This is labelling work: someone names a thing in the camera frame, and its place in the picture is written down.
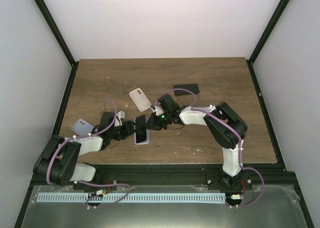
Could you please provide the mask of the white-edged black smartphone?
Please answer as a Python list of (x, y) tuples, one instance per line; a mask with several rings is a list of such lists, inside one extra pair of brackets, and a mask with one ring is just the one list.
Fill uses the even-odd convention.
[(146, 144), (149, 141), (149, 133), (146, 129), (147, 117), (146, 115), (138, 116), (134, 119), (134, 143), (136, 145)]

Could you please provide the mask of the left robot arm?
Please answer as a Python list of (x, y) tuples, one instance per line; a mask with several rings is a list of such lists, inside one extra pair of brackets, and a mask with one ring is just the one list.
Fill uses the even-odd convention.
[(87, 134), (65, 138), (53, 135), (45, 145), (34, 167), (33, 175), (45, 179), (49, 185), (65, 186), (69, 182), (85, 184), (91, 190), (97, 190), (102, 177), (96, 168), (79, 163), (79, 156), (103, 151), (112, 140), (121, 141), (135, 132), (135, 123), (124, 121), (124, 112), (104, 112), (100, 123)]

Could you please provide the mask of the lavender phone case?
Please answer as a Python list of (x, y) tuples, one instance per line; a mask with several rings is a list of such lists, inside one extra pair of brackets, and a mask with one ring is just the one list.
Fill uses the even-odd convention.
[(134, 133), (134, 143), (136, 145), (146, 145), (150, 142), (150, 131), (148, 129), (139, 129)]

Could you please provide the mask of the beige phone case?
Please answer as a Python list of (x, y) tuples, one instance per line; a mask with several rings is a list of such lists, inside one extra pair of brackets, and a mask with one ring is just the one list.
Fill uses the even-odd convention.
[(151, 108), (152, 104), (141, 88), (136, 88), (128, 94), (140, 112), (144, 112)]

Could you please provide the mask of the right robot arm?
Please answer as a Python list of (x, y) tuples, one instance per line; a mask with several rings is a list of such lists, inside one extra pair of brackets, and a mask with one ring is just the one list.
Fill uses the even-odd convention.
[(242, 146), (248, 126), (226, 102), (208, 107), (194, 107), (192, 104), (179, 106), (169, 94), (165, 94), (151, 109), (152, 114), (145, 125), (148, 130), (166, 130), (172, 124), (206, 126), (222, 147), (223, 186), (232, 190), (240, 184)]

